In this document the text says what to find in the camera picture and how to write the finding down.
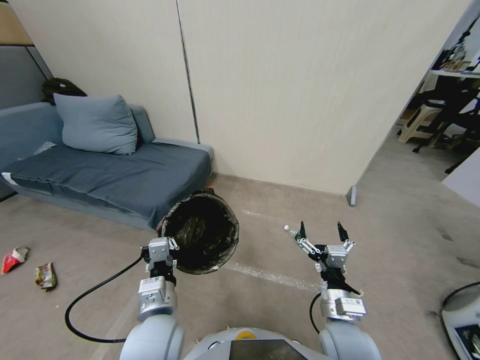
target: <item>gray carpet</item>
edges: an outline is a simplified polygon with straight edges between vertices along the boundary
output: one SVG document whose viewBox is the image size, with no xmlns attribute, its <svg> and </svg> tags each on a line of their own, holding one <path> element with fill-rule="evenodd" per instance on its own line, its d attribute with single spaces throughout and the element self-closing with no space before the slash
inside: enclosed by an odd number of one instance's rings
<svg viewBox="0 0 480 360">
<path fill-rule="evenodd" d="M 184 354 L 195 339 L 227 325 L 265 328 L 320 348 L 308 316 L 318 275 L 283 230 L 303 220 L 314 243 L 336 244 L 337 221 L 357 242 L 347 279 L 365 292 L 369 314 L 359 326 L 384 359 L 453 359 L 433 312 L 448 292 L 479 278 L 480 209 L 440 183 L 455 156 L 428 148 L 414 154 L 394 133 L 359 182 L 355 208 L 340 195 L 212 177 L 238 217 L 240 242 L 215 273 L 176 273 Z M 76 338 L 64 312 L 77 295 L 136 259 L 155 234 L 21 196 L 0 203 L 0 229 L 0 254 L 31 249 L 25 264 L 0 277 L 1 358 L 117 359 L 121 345 Z M 47 262 L 59 281 L 50 293 L 34 283 L 35 267 Z M 126 336 L 145 277 L 137 265 L 82 300 L 72 313 L 75 326 L 98 337 Z M 323 326 L 320 310 L 314 313 Z"/>
</svg>

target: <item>plastic bottle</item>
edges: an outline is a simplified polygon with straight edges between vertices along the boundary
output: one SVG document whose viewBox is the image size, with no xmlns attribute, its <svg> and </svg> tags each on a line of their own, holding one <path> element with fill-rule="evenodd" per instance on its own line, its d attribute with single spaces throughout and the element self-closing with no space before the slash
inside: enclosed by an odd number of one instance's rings
<svg viewBox="0 0 480 360">
<path fill-rule="evenodd" d="M 283 229 L 295 240 L 300 238 L 300 232 L 292 229 L 290 226 L 285 225 Z"/>
</svg>

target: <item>display screen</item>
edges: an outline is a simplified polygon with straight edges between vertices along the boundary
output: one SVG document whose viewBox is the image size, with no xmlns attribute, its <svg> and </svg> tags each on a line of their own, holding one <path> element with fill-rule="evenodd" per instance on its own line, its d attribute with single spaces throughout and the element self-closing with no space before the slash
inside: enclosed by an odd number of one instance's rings
<svg viewBox="0 0 480 360">
<path fill-rule="evenodd" d="M 229 360 L 307 360 L 302 354 L 281 339 L 237 340 L 230 344 Z"/>
<path fill-rule="evenodd" d="M 465 346 L 466 353 L 470 355 L 471 360 L 480 359 L 480 326 L 472 324 L 455 328 L 458 337 L 463 346 Z"/>
</svg>

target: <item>crumpled chip bag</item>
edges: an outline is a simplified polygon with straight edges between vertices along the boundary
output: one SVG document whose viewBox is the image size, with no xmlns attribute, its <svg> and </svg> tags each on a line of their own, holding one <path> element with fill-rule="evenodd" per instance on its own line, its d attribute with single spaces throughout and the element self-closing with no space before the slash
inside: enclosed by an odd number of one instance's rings
<svg viewBox="0 0 480 360">
<path fill-rule="evenodd" d="M 16 247 L 3 257 L 1 273 L 6 274 L 27 259 L 28 247 Z"/>
<path fill-rule="evenodd" d="M 39 266 L 35 269 L 36 284 L 46 291 L 55 289 L 57 286 L 57 276 L 55 275 L 54 266 L 51 262 Z"/>
</svg>

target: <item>black backpack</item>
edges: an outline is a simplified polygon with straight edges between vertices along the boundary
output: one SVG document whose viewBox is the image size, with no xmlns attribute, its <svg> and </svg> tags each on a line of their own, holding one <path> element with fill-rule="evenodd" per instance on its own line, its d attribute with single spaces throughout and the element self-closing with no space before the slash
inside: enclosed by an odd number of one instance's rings
<svg viewBox="0 0 480 360">
<path fill-rule="evenodd" d="M 87 96 L 87 94 L 80 90 L 73 82 L 59 77 L 52 77 L 46 80 L 41 86 L 41 91 L 45 95 L 42 101 L 52 105 L 55 105 L 54 94 Z"/>
</svg>

